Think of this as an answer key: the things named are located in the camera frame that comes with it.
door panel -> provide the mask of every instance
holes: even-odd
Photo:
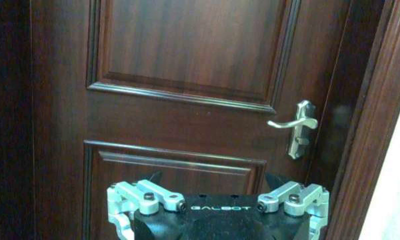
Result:
[[[114,84],[140,95],[136,88],[143,88],[156,97],[168,91],[180,101],[190,101],[190,95],[210,104],[239,100],[227,105],[243,103],[273,111],[271,74],[279,40],[290,44],[281,31],[291,4],[262,0],[99,0],[96,4],[90,27],[99,33],[91,35],[91,67],[98,66],[98,72],[91,84]]]
[[[170,149],[84,141],[86,231],[92,239],[114,239],[108,223],[110,183],[135,182],[162,171],[160,185],[182,193],[253,194],[262,184],[266,161]]]
[[[326,103],[350,1],[34,0],[39,239],[108,239],[106,189],[163,171],[183,193],[303,182],[297,103]]]

door molding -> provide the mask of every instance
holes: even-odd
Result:
[[[359,93],[333,188],[330,240],[361,236],[400,112],[400,0],[385,3]]]

wooden door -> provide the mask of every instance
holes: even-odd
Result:
[[[106,189],[163,172],[183,193],[303,182],[297,104],[321,119],[346,0],[34,0],[38,239],[114,239]]]

lever handle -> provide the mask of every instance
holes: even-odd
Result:
[[[310,129],[318,128],[318,120],[315,116],[315,106],[307,100],[298,104],[295,120],[290,122],[267,121],[267,125],[277,129],[293,128],[293,137],[289,146],[289,155],[293,159],[301,158],[306,154],[307,146],[310,145],[309,133]]]
[[[290,122],[274,122],[270,120],[267,124],[269,126],[273,126],[277,129],[290,129],[297,126],[306,126],[311,129],[318,128],[318,120],[311,117],[302,117],[301,119]]]

screw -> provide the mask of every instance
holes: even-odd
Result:
[[[178,209],[180,211],[180,213],[186,213],[186,210],[187,210],[187,204],[184,201],[182,201],[179,204],[178,204]]]
[[[266,207],[266,205],[265,205],[263,202],[259,202],[259,203],[258,203],[257,209],[258,209],[258,211],[259,211],[261,213],[265,213],[265,212],[266,212],[267,207]]]
[[[301,202],[301,195],[298,194],[291,194],[289,196],[289,200],[293,202],[293,203],[299,203]]]
[[[148,201],[155,200],[155,194],[152,192],[146,192],[144,199]]]

